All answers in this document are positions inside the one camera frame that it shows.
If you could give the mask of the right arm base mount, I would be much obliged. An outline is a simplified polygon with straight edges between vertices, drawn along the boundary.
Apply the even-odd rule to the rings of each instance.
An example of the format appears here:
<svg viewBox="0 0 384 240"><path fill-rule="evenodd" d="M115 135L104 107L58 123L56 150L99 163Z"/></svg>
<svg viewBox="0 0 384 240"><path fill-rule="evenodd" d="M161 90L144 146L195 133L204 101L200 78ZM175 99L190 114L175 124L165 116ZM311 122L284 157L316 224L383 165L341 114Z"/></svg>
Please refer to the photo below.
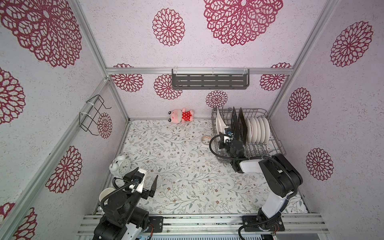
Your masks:
<svg viewBox="0 0 384 240"><path fill-rule="evenodd" d="M282 232L285 231L285 226L281 215L277 213L269 219L263 213L242 216L243 226L246 232Z"/></svg>

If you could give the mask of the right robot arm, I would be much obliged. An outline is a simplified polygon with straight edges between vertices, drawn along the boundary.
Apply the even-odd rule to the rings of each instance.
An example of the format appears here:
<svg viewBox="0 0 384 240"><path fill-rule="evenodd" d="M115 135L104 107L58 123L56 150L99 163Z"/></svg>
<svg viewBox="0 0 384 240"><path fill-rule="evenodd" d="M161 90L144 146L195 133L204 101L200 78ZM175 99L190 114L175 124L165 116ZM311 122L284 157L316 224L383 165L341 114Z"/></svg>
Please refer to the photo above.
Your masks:
<svg viewBox="0 0 384 240"><path fill-rule="evenodd" d="M216 157L229 161L236 173L263 174L270 188L267 200L258 213L264 221L278 218L303 183L301 174L283 154L247 158L243 143L234 138L230 128L226 128L225 134L214 136L209 149Z"/></svg>

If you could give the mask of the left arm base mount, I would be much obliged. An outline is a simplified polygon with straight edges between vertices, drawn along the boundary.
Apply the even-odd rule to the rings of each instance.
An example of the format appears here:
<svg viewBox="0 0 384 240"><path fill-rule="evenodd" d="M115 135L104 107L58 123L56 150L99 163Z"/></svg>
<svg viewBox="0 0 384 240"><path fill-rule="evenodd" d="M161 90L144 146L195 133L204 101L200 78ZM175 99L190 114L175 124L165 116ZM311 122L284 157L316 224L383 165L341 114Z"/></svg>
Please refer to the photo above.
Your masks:
<svg viewBox="0 0 384 240"><path fill-rule="evenodd" d="M144 233L162 233L164 225L163 216L149 216L148 226L143 230Z"/></svg>

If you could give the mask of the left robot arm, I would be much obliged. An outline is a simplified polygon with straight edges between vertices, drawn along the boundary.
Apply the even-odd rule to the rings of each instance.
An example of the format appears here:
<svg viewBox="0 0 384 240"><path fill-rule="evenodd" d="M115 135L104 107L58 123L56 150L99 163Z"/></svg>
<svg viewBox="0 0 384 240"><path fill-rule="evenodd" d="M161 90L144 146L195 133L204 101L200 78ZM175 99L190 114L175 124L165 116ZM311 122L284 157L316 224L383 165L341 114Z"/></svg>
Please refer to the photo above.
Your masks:
<svg viewBox="0 0 384 240"><path fill-rule="evenodd" d="M158 178L149 190L144 188L146 176L146 170L136 168L121 178L122 186L116 184L117 177L113 178L113 191L99 196L104 215L94 230L94 240L138 240L145 231L150 231L147 239L152 239L155 226L150 223L149 212L137 206L140 199L154 197L157 189Z"/></svg>

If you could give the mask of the white square plate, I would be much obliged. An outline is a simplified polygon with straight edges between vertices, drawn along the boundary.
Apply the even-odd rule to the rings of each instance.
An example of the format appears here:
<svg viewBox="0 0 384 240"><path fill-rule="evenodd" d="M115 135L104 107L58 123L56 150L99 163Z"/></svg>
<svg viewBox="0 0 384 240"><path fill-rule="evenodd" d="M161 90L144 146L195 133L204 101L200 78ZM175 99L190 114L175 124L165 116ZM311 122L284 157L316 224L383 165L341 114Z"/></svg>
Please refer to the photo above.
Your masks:
<svg viewBox="0 0 384 240"><path fill-rule="evenodd" d="M220 133L225 134L226 133L226 129L229 128L229 127L226 125L226 123L224 122L222 117L220 117L219 123L220 123Z"/></svg>
<svg viewBox="0 0 384 240"><path fill-rule="evenodd" d="M219 119L220 119L220 117L221 117L220 110L217 109L216 129L217 129L217 133L218 133L218 134L222 134L222 133L220 133L220 123L219 123Z"/></svg>

